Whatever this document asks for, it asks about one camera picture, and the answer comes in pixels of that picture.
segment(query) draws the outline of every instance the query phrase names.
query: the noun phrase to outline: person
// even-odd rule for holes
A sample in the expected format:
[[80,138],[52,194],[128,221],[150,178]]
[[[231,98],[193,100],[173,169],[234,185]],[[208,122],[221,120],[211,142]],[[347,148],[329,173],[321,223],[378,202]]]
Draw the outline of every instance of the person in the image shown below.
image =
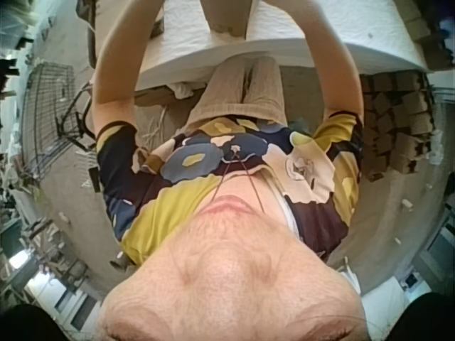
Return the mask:
[[237,56],[216,68],[182,132],[146,153],[134,88],[163,0],[130,1],[102,47],[100,179],[138,266],[102,305],[102,340],[368,339],[359,295],[325,264],[358,200],[358,71],[318,0],[266,2],[295,20],[314,59],[326,108],[312,137],[287,127],[275,60]]

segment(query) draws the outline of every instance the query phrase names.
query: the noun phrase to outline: cardboard box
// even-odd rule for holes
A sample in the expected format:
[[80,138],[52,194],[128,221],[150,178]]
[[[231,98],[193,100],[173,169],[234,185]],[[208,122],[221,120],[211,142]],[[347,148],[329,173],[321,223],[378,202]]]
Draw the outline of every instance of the cardboard box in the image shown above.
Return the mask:
[[373,171],[376,173],[385,173],[387,172],[388,159],[387,156],[376,156],[373,162]]
[[423,154],[423,146],[424,141],[422,139],[403,133],[397,134],[395,150],[410,160],[414,160],[416,157]]
[[368,76],[361,75],[360,84],[362,85],[362,92],[371,92],[370,78]]
[[410,115],[407,113],[404,104],[395,105],[392,108],[393,121],[397,128],[407,128],[410,126]]
[[382,178],[384,178],[384,174],[382,174],[382,173],[370,173],[367,176],[367,179],[371,183],[374,183],[375,181],[381,180]]
[[423,87],[422,75],[417,71],[397,72],[397,90],[415,91]]
[[423,135],[433,132],[433,118],[430,113],[424,112],[422,114],[412,115],[410,118],[409,126],[411,128],[411,135]]
[[392,107],[390,100],[382,92],[376,96],[376,98],[373,100],[373,104],[379,115],[384,114]]
[[374,112],[365,111],[365,126],[369,126],[371,129],[375,129],[377,126],[376,114]]
[[390,73],[378,73],[373,75],[373,84],[375,92],[379,91],[392,91],[392,74]]
[[418,18],[406,23],[407,32],[413,41],[419,41],[431,34],[427,22],[423,18]]
[[394,128],[392,117],[390,114],[385,114],[378,119],[378,131],[380,134],[386,134]]
[[379,134],[376,130],[371,129],[369,126],[366,126],[363,129],[363,143],[367,146],[374,146],[375,140],[379,137]]
[[394,2],[404,22],[420,18],[421,13],[414,0],[394,0]]
[[411,160],[399,151],[390,154],[390,167],[399,171],[401,174],[410,174],[417,171],[417,161]]
[[427,96],[423,92],[411,92],[402,97],[408,114],[418,114],[429,111]]
[[378,154],[384,154],[393,149],[394,136],[392,134],[386,134],[381,136],[376,141],[376,150]]
[[364,146],[362,150],[363,160],[366,161],[369,165],[372,165],[375,158],[376,152],[372,146]]
[[373,106],[373,96],[371,94],[364,94],[363,95],[363,106],[367,110],[374,110],[375,107]]

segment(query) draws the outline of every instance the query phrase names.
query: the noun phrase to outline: yellow fabric pattern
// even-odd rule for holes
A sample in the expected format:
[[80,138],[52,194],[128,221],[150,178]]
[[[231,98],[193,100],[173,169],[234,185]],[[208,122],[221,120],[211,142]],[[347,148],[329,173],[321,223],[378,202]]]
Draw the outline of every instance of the yellow fabric pattern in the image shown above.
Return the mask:
[[314,133],[314,141],[324,152],[327,152],[331,144],[350,141],[356,122],[355,116],[351,114],[338,114],[329,117]]
[[333,203],[336,212],[349,226],[358,201],[358,184],[355,178],[358,174],[357,162],[352,153],[342,151],[336,156],[333,164],[335,166]]
[[225,134],[235,134],[235,133],[245,133],[245,128],[234,123],[230,119],[225,117],[218,117],[204,125],[200,128],[209,136],[219,136]]
[[124,252],[135,264],[142,265],[177,226],[193,215],[202,199],[220,181],[220,176],[210,174],[162,189],[155,200],[143,206],[124,235],[120,244]]
[[183,160],[182,165],[185,166],[185,167],[189,167],[189,166],[197,164],[198,162],[201,162],[204,158],[205,158],[205,154],[204,153],[199,153],[199,154],[196,154],[196,155],[190,155],[190,156],[187,156],[185,158],[185,160]]
[[300,134],[296,131],[293,131],[290,136],[291,145],[293,147],[300,146],[302,144],[308,144],[313,141],[313,139],[307,135]]
[[105,131],[103,131],[102,134],[100,136],[98,136],[97,146],[96,146],[97,153],[104,146],[104,144],[106,143],[108,138],[111,137],[112,135],[114,135],[115,133],[117,133],[122,127],[123,126],[112,126],[108,129],[106,129]]
[[249,119],[237,119],[238,124],[241,126],[244,126],[245,128],[259,131],[259,128],[257,128],[257,125],[251,122]]

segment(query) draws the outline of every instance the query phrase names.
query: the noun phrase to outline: stacked cardboard boxes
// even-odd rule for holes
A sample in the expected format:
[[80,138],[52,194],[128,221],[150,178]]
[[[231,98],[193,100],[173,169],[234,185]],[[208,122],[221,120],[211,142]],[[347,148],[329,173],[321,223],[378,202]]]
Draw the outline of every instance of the stacked cardboard boxes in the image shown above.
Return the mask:
[[389,167],[416,172],[434,130],[434,101],[425,74],[409,70],[360,79],[365,103],[363,174],[373,181]]

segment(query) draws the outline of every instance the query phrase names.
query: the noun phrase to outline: window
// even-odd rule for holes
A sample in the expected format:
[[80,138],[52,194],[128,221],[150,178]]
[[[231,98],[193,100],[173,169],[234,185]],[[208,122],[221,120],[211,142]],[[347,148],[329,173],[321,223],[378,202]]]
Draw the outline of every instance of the window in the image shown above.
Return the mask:
[[63,293],[62,297],[60,297],[58,299],[58,302],[54,305],[54,308],[59,313],[61,313],[65,309],[66,305],[68,304],[68,302],[70,301],[72,296],[73,296],[73,293],[71,291],[69,291],[68,289],[66,289],[65,292]]
[[93,297],[87,295],[84,302],[82,302],[82,305],[79,307],[79,310],[76,312],[76,315],[74,315],[71,325],[81,331],[96,303],[97,301]]

